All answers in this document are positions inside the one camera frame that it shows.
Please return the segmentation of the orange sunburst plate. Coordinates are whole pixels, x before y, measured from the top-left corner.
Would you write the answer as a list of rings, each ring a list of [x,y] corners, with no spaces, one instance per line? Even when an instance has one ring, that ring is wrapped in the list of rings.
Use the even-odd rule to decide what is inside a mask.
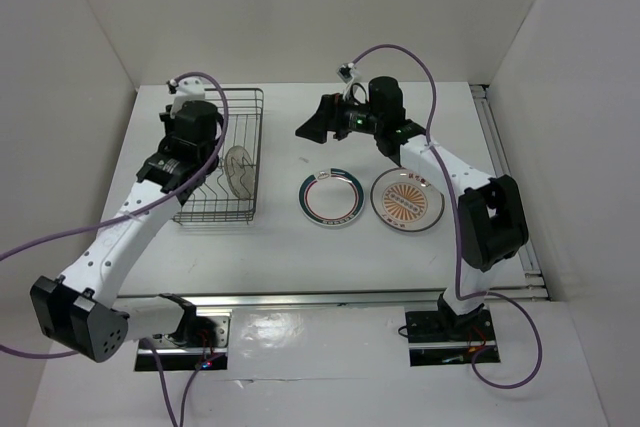
[[[384,224],[404,233],[429,230],[440,221],[445,207],[440,191],[404,168],[380,174],[371,186],[370,202]]]

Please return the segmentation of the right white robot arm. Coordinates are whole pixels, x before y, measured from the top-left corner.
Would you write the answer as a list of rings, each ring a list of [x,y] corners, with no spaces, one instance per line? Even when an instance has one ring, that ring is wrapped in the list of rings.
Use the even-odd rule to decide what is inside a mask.
[[[428,127],[408,118],[396,79],[374,78],[363,101],[354,95],[356,84],[351,80],[343,92],[322,95],[295,134],[317,144],[370,135],[383,156],[448,195],[455,274],[437,301],[436,326],[444,337],[460,338],[479,317],[498,266],[529,240],[518,184],[509,175],[490,176],[437,144]]]

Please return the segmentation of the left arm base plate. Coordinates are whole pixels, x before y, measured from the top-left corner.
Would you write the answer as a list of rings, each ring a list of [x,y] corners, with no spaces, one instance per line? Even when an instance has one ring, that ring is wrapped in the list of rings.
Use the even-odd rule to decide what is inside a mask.
[[[149,343],[156,350],[166,372],[188,372],[203,363],[203,371],[228,368],[231,314],[215,312],[211,326],[200,327],[190,340],[176,341],[169,335],[155,335]]]

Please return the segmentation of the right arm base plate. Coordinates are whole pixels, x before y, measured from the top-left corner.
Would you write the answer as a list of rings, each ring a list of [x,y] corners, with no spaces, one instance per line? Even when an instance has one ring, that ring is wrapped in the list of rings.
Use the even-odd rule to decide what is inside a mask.
[[[407,340],[412,367],[470,364],[479,353],[477,363],[499,363],[500,354],[488,309],[466,326],[446,330],[437,311],[408,311],[397,333]]]

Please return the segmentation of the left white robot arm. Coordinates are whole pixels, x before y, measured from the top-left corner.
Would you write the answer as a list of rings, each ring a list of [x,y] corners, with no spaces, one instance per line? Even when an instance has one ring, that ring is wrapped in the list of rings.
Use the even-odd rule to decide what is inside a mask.
[[[219,83],[203,72],[168,82],[173,101],[160,115],[164,136],[136,174],[118,216],[99,227],[93,243],[54,279],[40,277],[30,297],[43,334],[102,363],[123,343],[156,335],[189,344],[212,322],[175,294],[116,302],[128,274],[158,232],[218,167],[229,125],[228,100],[206,98]]]

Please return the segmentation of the green red rimmed plate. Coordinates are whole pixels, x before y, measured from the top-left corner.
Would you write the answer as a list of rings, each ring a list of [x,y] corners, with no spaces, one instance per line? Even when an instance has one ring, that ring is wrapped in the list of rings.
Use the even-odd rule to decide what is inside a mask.
[[[341,228],[357,219],[365,205],[364,189],[351,173],[330,168],[308,176],[300,185],[298,203],[304,216],[326,228]]]

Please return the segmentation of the clear glass plate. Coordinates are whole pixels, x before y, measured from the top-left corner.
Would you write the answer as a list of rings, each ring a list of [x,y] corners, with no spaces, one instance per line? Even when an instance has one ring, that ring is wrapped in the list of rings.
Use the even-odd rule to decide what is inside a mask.
[[[225,155],[224,169],[231,192],[240,200],[251,200],[256,171],[248,151],[239,145],[231,147]]]

